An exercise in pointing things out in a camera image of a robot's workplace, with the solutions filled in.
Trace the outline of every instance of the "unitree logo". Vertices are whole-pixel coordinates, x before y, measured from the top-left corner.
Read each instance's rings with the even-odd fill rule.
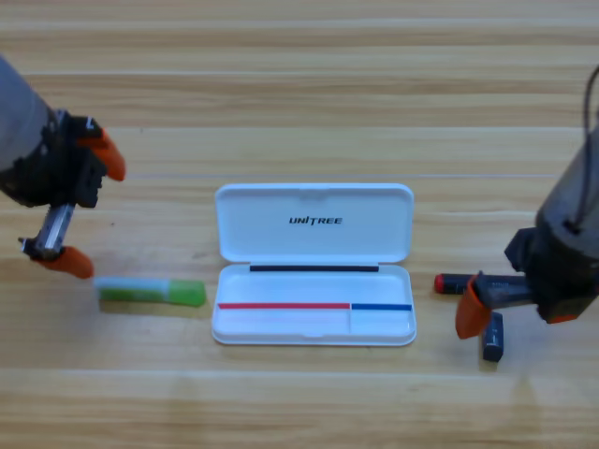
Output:
[[[314,218],[314,217],[291,217],[289,223],[292,225],[340,225],[343,218]]]

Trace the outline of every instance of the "robotic arm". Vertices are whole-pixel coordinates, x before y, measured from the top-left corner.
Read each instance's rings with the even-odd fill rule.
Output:
[[[461,339],[478,335],[491,311],[536,304],[549,324],[574,320],[597,296],[599,275],[599,127],[590,131],[592,85],[585,95],[585,141],[536,214],[535,227],[520,229],[505,249],[525,282],[496,288],[480,272],[468,283],[456,314]]]
[[[0,190],[32,208],[49,205],[22,251],[45,268],[93,276],[89,258],[63,246],[77,205],[94,208],[102,178],[122,181],[124,159],[91,117],[51,109],[0,55]]]

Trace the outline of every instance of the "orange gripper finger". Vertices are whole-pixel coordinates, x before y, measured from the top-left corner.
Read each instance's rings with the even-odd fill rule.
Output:
[[[90,258],[72,246],[65,246],[63,253],[55,260],[37,260],[42,267],[53,271],[63,271],[80,279],[94,276],[94,264]]]
[[[82,147],[89,147],[95,156],[102,161],[112,180],[122,181],[126,172],[124,158],[116,145],[103,129],[100,138],[80,138],[77,143]]]
[[[475,276],[468,282],[456,310],[456,332],[462,340],[477,336],[490,323],[491,310],[480,302],[473,288],[474,281]]]

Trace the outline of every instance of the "marker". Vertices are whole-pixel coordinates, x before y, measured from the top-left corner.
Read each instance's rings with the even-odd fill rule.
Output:
[[[443,295],[461,295],[474,274],[437,274],[434,277],[434,291]],[[493,288],[508,288],[526,283],[524,276],[485,275],[485,279]]]

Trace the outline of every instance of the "glue stick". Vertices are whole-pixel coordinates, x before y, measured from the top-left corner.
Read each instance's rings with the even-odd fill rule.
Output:
[[[199,307],[206,300],[201,281],[144,278],[95,278],[94,286],[104,301],[163,302]]]

